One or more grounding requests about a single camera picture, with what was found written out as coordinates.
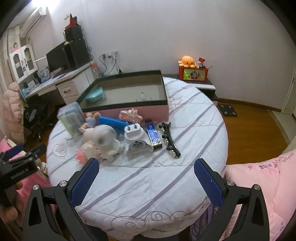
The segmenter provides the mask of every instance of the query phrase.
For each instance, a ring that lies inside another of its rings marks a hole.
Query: brown floor
[[[267,110],[237,104],[232,106],[238,116],[223,116],[229,140],[227,164],[261,162],[283,152],[287,144]],[[51,130],[51,127],[45,129],[42,134],[43,143],[47,144]],[[25,151],[38,144],[37,139],[29,137],[24,145]],[[45,155],[40,159],[46,162]],[[179,234],[179,240],[189,241],[189,227]]]

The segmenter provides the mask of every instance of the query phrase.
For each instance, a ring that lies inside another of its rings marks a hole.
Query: wooden baseboard
[[[275,108],[275,107],[271,107],[271,106],[263,105],[263,104],[257,104],[257,103],[253,103],[253,102],[242,101],[242,100],[232,100],[232,99],[218,98],[218,102],[229,103],[229,104],[241,104],[241,105],[245,105],[245,106],[251,106],[251,107],[255,107],[255,108],[281,112],[281,109],[279,109],[279,108]]]

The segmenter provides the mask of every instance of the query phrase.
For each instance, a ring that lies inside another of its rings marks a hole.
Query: white air conditioner
[[[28,20],[24,23],[22,28],[20,29],[20,36],[24,38],[27,36],[28,32],[33,28],[33,26],[41,19],[46,16],[46,7],[38,7],[31,14]]]

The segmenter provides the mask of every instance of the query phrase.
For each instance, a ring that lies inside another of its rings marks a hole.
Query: bright light
[[[60,0],[32,0],[34,7],[48,7],[48,11],[52,12],[59,4]]]

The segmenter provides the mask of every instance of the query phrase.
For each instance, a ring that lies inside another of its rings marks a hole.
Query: striped tablecloth
[[[172,78],[164,78],[164,83],[171,134],[181,158],[172,158],[163,145],[133,159],[122,154],[111,164],[105,161],[82,205],[76,207],[86,224],[118,240],[131,240],[139,233],[168,237],[190,226],[209,205],[194,175],[194,161],[202,157],[214,171],[225,169],[228,138],[216,106],[190,84]],[[75,159],[81,145],[82,139],[70,138],[62,124],[56,124],[46,154],[51,185],[81,169]]]

